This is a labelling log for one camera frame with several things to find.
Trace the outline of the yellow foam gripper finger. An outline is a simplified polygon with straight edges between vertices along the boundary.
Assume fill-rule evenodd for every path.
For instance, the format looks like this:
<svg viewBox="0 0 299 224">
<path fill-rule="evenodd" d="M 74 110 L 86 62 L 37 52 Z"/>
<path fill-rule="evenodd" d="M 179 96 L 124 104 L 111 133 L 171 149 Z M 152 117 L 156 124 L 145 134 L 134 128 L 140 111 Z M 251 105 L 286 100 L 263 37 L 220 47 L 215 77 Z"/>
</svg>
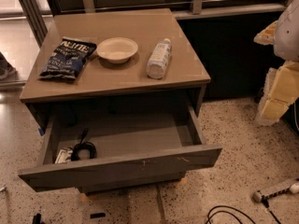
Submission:
<svg viewBox="0 0 299 224">
<path fill-rule="evenodd" d="M 256 122 L 270 126 L 280 120 L 299 98 L 299 62 L 286 61 L 279 69 L 270 68 L 258 105 Z"/>
<path fill-rule="evenodd" d="M 272 45 L 274 43 L 274 34 L 277 26 L 277 21 L 273 21 L 267 27 L 265 27 L 260 33 L 258 33 L 253 41 L 260 45 Z"/>
</svg>

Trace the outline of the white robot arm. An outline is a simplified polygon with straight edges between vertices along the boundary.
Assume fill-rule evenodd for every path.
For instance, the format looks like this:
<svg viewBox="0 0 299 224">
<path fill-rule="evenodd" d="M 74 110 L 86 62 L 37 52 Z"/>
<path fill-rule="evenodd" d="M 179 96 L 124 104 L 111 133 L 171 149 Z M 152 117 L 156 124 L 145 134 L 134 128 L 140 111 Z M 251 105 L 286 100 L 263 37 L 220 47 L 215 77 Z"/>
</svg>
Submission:
<svg viewBox="0 0 299 224">
<path fill-rule="evenodd" d="M 272 45 L 274 54 L 284 61 L 278 69 L 268 70 L 258 105 L 256 121 L 270 126 L 299 98 L 299 0 L 292 0 L 277 21 L 254 37 L 254 42 Z"/>
</svg>

